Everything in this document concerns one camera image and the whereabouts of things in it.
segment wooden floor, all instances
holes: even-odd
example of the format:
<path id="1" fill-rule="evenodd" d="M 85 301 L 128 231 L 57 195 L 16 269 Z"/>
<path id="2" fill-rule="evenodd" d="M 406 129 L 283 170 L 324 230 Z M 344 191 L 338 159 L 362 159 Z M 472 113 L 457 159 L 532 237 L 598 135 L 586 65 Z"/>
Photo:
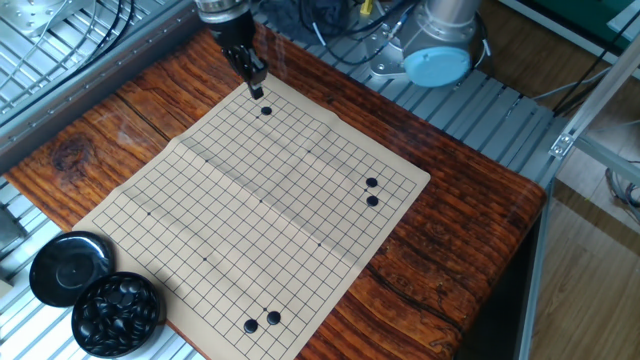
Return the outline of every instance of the wooden floor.
<path id="1" fill-rule="evenodd" d="M 595 57 L 497 1 L 481 13 L 496 78 L 527 96 L 576 81 Z M 601 64 L 596 71 L 606 68 Z M 640 126 L 595 131 L 640 119 L 640 82 L 628 81 L 589 136 L 640 160 Z M 553 107 L 559 97 L 545 99 Z M 552 199 L 531 358 L 640 359 L 640 225 L 614 201 L 605 167 L 579 150 L 558 173 Z"/>

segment black cable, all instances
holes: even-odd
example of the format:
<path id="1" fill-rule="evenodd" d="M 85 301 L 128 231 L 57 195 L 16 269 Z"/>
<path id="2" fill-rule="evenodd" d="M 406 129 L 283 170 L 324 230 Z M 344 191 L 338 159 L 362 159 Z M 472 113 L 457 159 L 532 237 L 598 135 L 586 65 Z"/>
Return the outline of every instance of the black cable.
<path id="1" fill-rule="evenodd" d="M 371 22 L 370 24 L 367 24 L 359 29 L 352 29 L 352 30 L 344 30 L 339 34 L 324 34 L 324 33 L 320 33 L 323 37 L 326 38 L 332 38 L 332 37 L 337 37 L 337 36 L 344 36 L 344 35 L 354 35 L 357 33 L 361 33 L 361 32 L 365 32 L 365 31 L 369 31 L 369 30 L 373 30 L 376 27 L 378 27 L 379 25 L 381 25 L 385 20 L 389 19 L 389 17 L 391 17 L 391 15 L 393 15 L 394 13 L 396 13 L 399 10 L 404 9 L 405 7 L 407 7 L 407 5 L 415 5 L 419 2 L 420 0 L 402 0 L 400 1 L 398 4 L 396 4 L 395 6 L 393 6 L 391 9 L 389 9 L 389 11 L 387 11 L 385 14 L 381 15 L 380 17 L 378 17 L 376 20 L 374 20 L 373 22 Z M 302 24 L 302 26 L 315 33 L 315 30 L 311 28 L 311 26 L 309 24 L 306 23 L 305 18 L 304 18 L 304 6 L 303 6 L 303 2 L 304 0 L 298 0 L 298 16 L 300 17 L 300 23 Z M 312 17 L 312 23 L 315 22 L 314 19 L 314 13 L 313 13 L 313 8 L 311 8 L 311 11 L 309 12 L 309 15 L 311 15 Z M 335 24 L 329 24 L 327 22 L 324 22 L 324 24 L 327 24 L 331 27 L 334 28 L 338 28 L 337 25 Z"/>
<path id="2" fill-rule="evenodd" d="M 376 50 L 373 54 L 371 54 L 370 56 L 360 60 L 360 61 L 349 61 L 346 60 L 345 58 L 337 55 L 336 53 L 333 52 L 333 50 L 331 50 L 331 48 L 329 46 L 325 46 L 324 48 L 327 49 L 327 52 L 329 54 L 331 54 L 331 56 L 333 56 L 336 60 L 338 60 L 339 62 L 343 63 L 343 64 L 347 64 L 347 65 L 352 65 L 352 66 L 358 66 L 358 65 L 362 65 L 365 63 L 368 63 L 369 61 L 373 60 L 376 56 L 380 55 L 380 53 L 382 52 L 382 50 L 384 50 L 384 48 L 387 46 L 387 44 L 389 44 L 389 42 L 387 41 L 386 43 L 384 43 L 382 46 L 380 46 L 378 48 L 378 50 Z"/>
<path id="3" fill-rule="evenodd" d="M 582 91 L 580 91 L 576 96 L 572 97 L 560 106 L 560 108 L 554 113 L 554 116 L 562 117 L 582 105 L 585 102 L 587 95 L 589 95 L 589 93 L 595 89 L 598 84 L 600 84 L 600 81 L 602 81 L 602 79 L 598 79 L 589 84 L 586 88 L 582 89 Z"/>
<path id="4" fill-rule="evenodd" d="M 635 15 L 633 15 L 631 17 L 631 19 L 622 27 L 622 29 L 620 29 L 620 31 L 618 31 L 618 33 L 616 34 L 616 36 L 613 38 L 613 40 L 609 41 L 609 44 L 607 44 L 607 46 L 605 47 L 604 50 L 602 50 L 602 53 L 600 53 L 600 56 L 598 56 L 598 58 L 593 62 L 593 64 L 591 64 L 591 66 L 589 67 L 589 69 L 580 77 L 580 80 L 578 80 L 577 83 L 575 83 L 575 85 L 573 85 L 573 87 L 571 87 L 571 90 L 569 90 L 569 92 L 567 92 L 562 99 L 560 99 L 560 101 L 558 101 L 558 103 L 556 104 L 556 106 L 553 108 L 553 113 L 555 116 L 558 116 L 558 114 L 560 113 L 558 110 L 560 109 L 560 107 L 562 105 L 564 105 L 565 101 L 567 101 L 567 99 L 569 99 L 569 97 L 571 96 L 571 94 L 573 94 L 576 89 L 578 87 L 580 87 L 580 85 L 582 85 L 582 82 L 584 82 L 584 80 L 587 78 L 587 76 L 589 76 L 589 74 L 591 74 L 591 72 L 596 68 L 596 66 L 598 66 L 598 64 L 602 61 L 602 59 L 604 59 L 604 56 L 609 52 L 609 48 L 611 46 L 613 46 L 615 44 L 616 41 L 618 41 L 618 39 L 624 34 L 624 32 L 629 28 L 629 26 L 631 26 L 631 24 L 633 24 L 636 19 L 640 17 L 640 10 L 638 10 Z M 584 92 L 578 94 L 577 96 L 585 96 Z"/>
<path id="5" fill-rule="evenodd" d="M 403 18 L 405 18 L 405 19 L 406 19 L 406 18 L 408 18 L 409 16 L 411 16 L 411 14 L 412 14 L 412 13 L 413 13 L 413 11 L 415 10 L 416 6 L 417 6 L 417 5 L 416 5 L 416 4 L 414 4 L 414 5 L 411 5 L 409 8 L 407 8 L 407 9 L 405 10 L 405 13 L 401 16 L 401 20 L 400 20 L 400 21 L 403 21 L 403 20 L 402 20 Z M 387 40 L 387 41 L 386 41 L 384 44 L 382 44 L 382 45 L 381 45 L 381 46 L 380 46 L 380 47 L 379 47 L 379 48 L 378 48 L 378 49 L 377 49 L 373 54 L 371 54 L 370 56 L 368 56 L 368 57 L 366 57 L 366 58 L 364 58 L 364 59 L 362 59 L 362 60 L 359 60 L 359 61 L 349 61 L 349 60 L 346 60 L 344 57 L 337 55 L 335 52 L 333 52 L 333 50 L 331 50 L 331 47 L 329 47 L 329 45 L 328 45 L 326 42 L 324 42 L 323 46 L 324 46 L 324 48 L 325 48 L 325 49 L 327 49 L 327 52 L 328 52 L 329 54 L 331 54 L 331 56 L 333 56 L 333 57 L 334 57 L 336 60 L 338 60 L 339 62 L 341 62 L 341 63 L 343 63 L 343 64 L 351 65 L 351 66 L 359 66 L 359 65 L 362 65 L 362 64 L 368 63 L 369 61 L 373 60 L 376 56 L 380 55 L 380 53 L 382 52 L 382 50 L 384 50 L 384 48 L 385 48 L 387 45 L 389 45 L 389 42 L 390 42 L 390 41 L 391 41 L 390 39 L 389 39 L 389 40 Z"/>
<path id="6" fill-rule="evenodd" d="M 113 47 L 116 46 L 116 44 L 118 43 L 118 41 L 120 40 L 120 38 L 122 38 L 122 36 L 124 35 L 125 31 L 127 30 L 127 28 L 129 28 L 129 26 L 131 25 L 131 20 L 133 19 L 133 12 L 134 12 L 134 8 L 135 8 L 135 4 L 134 4 L 134 0 L 129 0 L 130 6 L 129 6 L 129 15 L 127 16 L 127 22 L 124 24 L 124 26 L 122 27 L 122 30 L 120 30 L 120 32 L 118 33 L 118 35 L 116 35 L 115 39 L 113 39 L 113 41 L 109 44 L 109 46 L 107 46 L 106 49 L 104 49 L 103 51 L 101 51 L 99 54 L 94 55 L 91 59 L 89 59 L 85 64 L 82 65 L 81 68 L 78 68 L 76 71 L 79 72 L 81 69 L 86 68 L 94 63 L 96 63 L 98 60 L 100 60 L 103 56 L 105 56 L 109 51 L 111 51 L 111 49 L 113 49 Z M 100 42 L 98 43 L 98 46 L 96 47 L 97 50 L 99 50 L 102 46 L 104 46 L 104 44 L 106 43 L 106 41 L 108 41 L 109 35 L 112 34 L 114 32 L 114 30 L 116 29 L 116 27 L 118 26 L 118 23 L 120 22 L 120 14 L 122 13 L 122 10 L 124 8 L 124 1 L 123 0 L 118 0 L 118 9 L 116 11 L 116 17 L 113 20 L 113 22 L 111 23 L 111 26 L 109 26 L 109 29 L 107 30 L 107 32 L 105 33 L 104 37 L 102 38 L 102 40 L 100 40 Z"/>

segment bowl lid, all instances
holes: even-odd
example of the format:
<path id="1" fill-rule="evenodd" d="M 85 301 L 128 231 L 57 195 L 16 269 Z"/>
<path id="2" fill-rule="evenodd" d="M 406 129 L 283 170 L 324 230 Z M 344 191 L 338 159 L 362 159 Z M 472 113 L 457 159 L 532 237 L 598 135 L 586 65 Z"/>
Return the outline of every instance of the bowl lid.
<path id="1" fill-rule="evenodd" d="M 31 265 L 29 283 L 38 300 L 68 307 L 89 284 L 113 270 L 113 254 L 102 238 L 86 231 L 72 231 L 40 249 Z"/>

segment cable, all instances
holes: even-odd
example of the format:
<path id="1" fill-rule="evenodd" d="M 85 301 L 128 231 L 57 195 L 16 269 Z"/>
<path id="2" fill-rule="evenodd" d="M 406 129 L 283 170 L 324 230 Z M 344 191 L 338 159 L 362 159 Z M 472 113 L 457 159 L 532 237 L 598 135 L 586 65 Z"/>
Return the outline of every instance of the cable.
<path id="1" fill-rule="evenodd" d="M 598 74 L 594 75 L 593 77 L 583 81 L 582 84 L 583 85 L 584 84 L 588 84 L 588 83 L 591 83 L 593 81 L 596 81 L 596 80 L 600 79 L 601 77 L 605 76 L 609 72 L 609 70 L 611 70 L 611 67 L 608 67 L 608 68 L 602 70 L 601 72 L 599 72 Z M 548 93 L 544 93 L 542 95 L 538 95 L 538 96 L 536 96 L 536 97 L 534 97 L 532 99 L 533 100 L 542 100 L 542 99 L 544 99 L 546 97 L 549 97 L 551 95 L 555 95 L 557 93 L 565 91 L 566 89 L 569 89 L 569 88 L 573 87 L 577 83 L 578 83 L 577 81 L 576 82 L 572 82 L 571 84 L 567 84 L 567 85 L 561 86 L 561 87 L 559 87 L 559 88 L 557 88 L 555 90 L 551 90 Z"/>
<path id="2" fill-rule="evenodd" d="M 420 0 L 402 0 L 400 1 L 398 4 L 394 5 L 391 9 L 389 9 L 389 11 L 387 11 L 385 14 L 381 15 L 380 17 L 378 17 L 376 20 L 372 21 L 371 23 L 359 28 L 359 29 L 351 29 L 351 30 L 342 30 L 339 26 L 335 25 L 335 24 L 330 24 L 330 23 L 326 23 L 323 22 L 326 25 L 329 25 L 335 29 L 340 30 L 341 32 L 338 34 L 325 34 L 320 32 L 320 34 L 322 35 L 323 38 L 331 38 L 331 37 L 337 37 L 337 36 L 344 36 L 344 35 L 354 35 L 357 33 L 361 33 L 361 32 L 365 32 L 365 31 L 370 31 L 375 29 L 376 27 L 378 27 L 379 25 L 381 25 L 385 20 L 389 19 L 389 17 L 391 17 L 391 15 L 393 15 L 394 13 L 396 13 L 399 10 L 402 10 L 403 8 L 407 7 L 407 5 L 415 5 L 419 2 Z M 302 26 L 307 29 L 308 31 L 311 32 L 316 32 L 315 29 L 312 29 L 311 26 L 309 26 L 309 24 L 306 23 L 305 18 L 304 18 L 304 5 L 303 5 L 304 0 L 298 0 L 298 16 L 300 17 L 300 23 L 302 24 Z M 317 22 L 314 19 L 314 13 L 313 13 L 313 8 L 311 9 L 311 11 L 309 12 L 309 15 L 311 15 L 311 22 Z"/>
<path id="3" fill-rule="evenodd" d="M 487 25 L 485 24 L 482 16 L 479 11 L 476 11 L 476 22 L 478 23 L 478 29 L 480 30 L 480 40 L 482 41 L 482 55 L 478 62 L 473 66 L 473 69 L 477 69 L 480 64 L 486 59 L 489 60 L 489 72 L 493 77 L 495 76 L 495 66 L 493 64 L 493 52 L 491 51 L 491 46 L 489 46 L 489 30 L 487 29 Z"/>
<path id="4" fill-rule="evenodd" d="M 105 36 L 102 38 L 102 40 L 100 41 L 100 43 L 96 47 L 94 54 L 92 54 L 91 58 L 87 61 L 87 63 L 83 64 L 82 67 L 78 68 L 77 71 L 79 71 L 82 68 L 85 68 L 87 66 L 90 66 L 91 64 L 94 64 L 95 62 L 100 60 L 105 54 L 107 54 L 109 51 L 111 51 L 111 49 L 113 49 L 113 47 L 118 43 L 118 40 L 120 40 L 120 38 L 124 35 L 125 30 L 127 30 L 127 28 L 131 25 L 131 20 L 133 19 L 134 0 L 129 0 L 129 3 L 130 3 L 129 15 L 127 16 L 126 23 L 122 27 L 122 30 L 120 30 L 118 35 L 116 35 L 116 37 L 113 39 L 113 41 L 111 41 L 111 43 L 109 44 L 109 46 L 106 49 L 104 49 L 102 52 L 100 52 L 100 54 L 95 55 L 95 52 L 97 52 L 100 47 L 104 46 L 104 43 L 109 38 L 109 34 L 113 33 L 115 31 L 116 27 L 118 26 L 118 22 L 120 21 L 120 14 L 121 14 L 122 9 L 123 9 L 123 0 L 118 0 L 118 10 L 116 11 L 116 17 L 115 17 L 113 23 L 111 23 L 111 26 L 109 27 L 109 29 L 105 33 Z"/>
<path id="5" fill-rule="evenodd" d="M 396 25 L 394 26 L 393 29 L 391 29 L 391 31 L 389 31 L 389 38 L 387 39 L 387 41 L 385 41 L 373 54 L 371 54 L 370 56 L 360 60 L 360 61 L 349 61 L 346 60 L 345 58 L 339 56 L 338 54 L 336 54 L 335 52 L 333 52 L 333 50 L 331 50 L 331 48 L 327 45 L 326 41 L 324 40 L 324 38 L 322 37 L 322 33 L 320 32 L 320 29 L 318 29 L 318 25 L 316 24 L 316 22 L 313 19 L 313 14 L 312 14 L 312 21 L 313 21 L 313 29 L 314 32 L 316 33 L 316 36 L 318 36 L 318 39 L 320 40 L 320 43 L 322 44 L 322 46 L 327 49 L 327 52 L 329 54 L 331 54 L 331 56 L 333 56 L 336 60 L 338 60 L 339 62 L 343 63 L 343 64 L 347 64 L 347 65 L 351 65 L 351 66 L 358 66 L 358 65 L 362 65 L 365 64 L 371 60 L 373 60 L 376 56 L 378 56 L 382 50 L 384 50 L 385 47 L 387 47 L 387 45 L 389 45 L 389 42 L 391 41 L 391 39 L 393 39 L 395 37 L 395 34 L 402 28 L 402 26 L 404 25 L 404 23 L 407 21 L 407 19 L 409 18 L 409 16 L 411 16 L 411 14 L 413 13 L 413 10 L 416 8 L 416 5 L 411 5 L 409 8 L 407 8 L 404 13 L 401 15 L 400 20 L 396 23 Z"/>
<path id="6" fill-rule="evenodd" d="M 604 50 L 602 50 L 602 53 L 600 53 L 600 56 L 598 56 L 598 58 L 593 62 L 593 64 L 591 64 L 591 66 L 589 67 L 589 69 L 580 77 L 580 80 L 578 80 L 578 82 L 573 85 L 573 87 L 571 88 L 571 90 L 569 90 L 568 93 L 566 93 L 562 99 L 560 99 L 560 101 L 558 101 L 558 103 L 556 104 L 556 106 L 553 108 L 553 113 L 559 114 L 559 109 L 561 106 L 564 105 L 564 103 L 567 101 L 567 99 L 569 99 L 569 97 L 571 96 L 571 94 L 573 94 L 574 91 L 576 91 L 578 89 L 578 87 L 582 84 L 582 82 L 587 78 L 587 76 L 589 76 L 589 74 L 591 74 L 591 72 L 596 68 L 596 66 L 602 61 L 602 59 L 604 59 L 604 56 L 609 52 L 609 50 L 607 49 L 609 46 L 611 46 L 612 44 L 615 44 L 616 41 L 618 41 L 618 39 L 622 36 L 622 34 L 624 34 L 625 31 L 627 31 L 627 29 L 629 28 L 629 26 L 631 26 L 631 24 L 633 24 L 636 19 L 640 17 L 640 10 L 638 10 L 635 15 L 633 15 L 631 17 L 631 19 L 629 19 L 629 21 L 622 27 L 622 29 L 620 29 L 620 31 L 618 31 L 618 33 L 616 34 L 616 36 L 613 38 L 613 40 L 611 40 L 609 42 L 609 45 L 607 47 L 605 47 Z M 585 96 L 585 93 L 580 93 L 578 96 Z"/>
<path id="7" fill-rule="evenodd" d="M 4 79 L 2 81 L 2 83 L 0 83 L 0 89 L 2 89 L 5 85 L 7 85 L 9 80 L 13 79 L 13 77 L 16 75 L 18 70 L 20 70 L 22 65 L 24 65 L 24 62 L 27 60 L 27 58 L 29 58 L 31 55 L 33 55 L 33 52 L 36 51 L 36 49 L 38 48 L 38 46 L 40 45 L 40 43 L 44 39 L 44 36 L 47 34 L 47 31 L 49 31 L 49 26 L 51 25 L 51 22 L 53 21 L 53 19 L 55 19 L 55 17 L 58 16 L 60 11 L 62 11 L 62 9 L 64 9 L 69 4 L 70 1 L 71 0 L 64 0 L 64 2 L 62 3 L 62 5 L 60 5 L 58 10 L 56 10 L 56 12 L 53 14 L 53 16 L 51 16 L 51 18 L 49 19 L 49 21 L 47 21 L 47 23 L 44 25 L 44 28 L 42 30 L 42 35 L 40 35 L 38 40 L 33 44 L 33 46 L 27 52 L 27 54 L 25 56 L 23 56 L 22 59 L 20 59 L 20 61 L 18 61 L 18 64 L 16 64 L 16 67 L 13 69 L 13 71 L 10 74 L 7 75 L 7 78 Z"/>
<path id="8" fill-rule="evenodd" d="M 478 66 L 480 66 L 480 64 L 482 64 L 482 61 L 484 60 L 484 57 L 487 55 L 487 48 L 486 46 L 484 46 L 484 43 L 482 43 L 482 55 L 480 55 L 480 59 L 478 59 L 478 62 L 476 62 L 475 65 L 473 65 L 474 69 L 477 69 Z"/>
<path id="9" fill-rule="evenodd" d="M 640 161 L 629 161 L 631 164 L 639 164 Z M 633 198 L 633 192 L 638 189 L 638 187 L 632 183 L 627 185 L 626 188 L 623 189 L 623 186 L 620 182 L 620 177 L 618 174 L 614 173 L 613 170 L 607 168 L 604 172 L 605 178 L 607 180 L 607 185 L 609 186 L 609 191 L 614 198 L 619 199 L 623 204 L 627 205 L 631 215 L 635 218 L 635 220 L 640 223 L 640 202 Z"/>

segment blue cap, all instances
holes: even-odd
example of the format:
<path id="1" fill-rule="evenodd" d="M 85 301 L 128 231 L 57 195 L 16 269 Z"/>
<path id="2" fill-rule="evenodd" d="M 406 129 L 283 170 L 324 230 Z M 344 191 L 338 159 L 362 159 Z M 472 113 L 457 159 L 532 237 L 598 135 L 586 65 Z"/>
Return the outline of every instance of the blue cap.
<path id="1" fill-rule="evenodd" d="M 454 47 L 422 49 L 404 59 L 404 70 L 418 86 L 438 87 L 460 79 L 471 68 L 469 53 Z"/>

